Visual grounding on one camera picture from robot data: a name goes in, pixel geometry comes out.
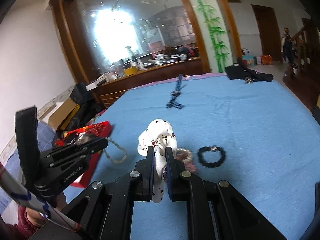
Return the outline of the left hand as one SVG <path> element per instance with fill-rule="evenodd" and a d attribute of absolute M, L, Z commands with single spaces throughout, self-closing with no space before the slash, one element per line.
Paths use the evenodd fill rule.
<path fill-rule="evenodd" d="M 66 196 L 63 192 L 61 192 L 56 197 L 56 203 L 56 209 L 59 211 L 61 211 L 67 205 Z M 26 207 L 25 210 L 27 212 L 27 218 L 29 222 L 31 222 L 31 224 L 33 224 L 34 226 L 41 227 L 47 222 L 47 220 L 44 217 L 42 217 L 39 212 L 32 210 L 28 207 Z"/>

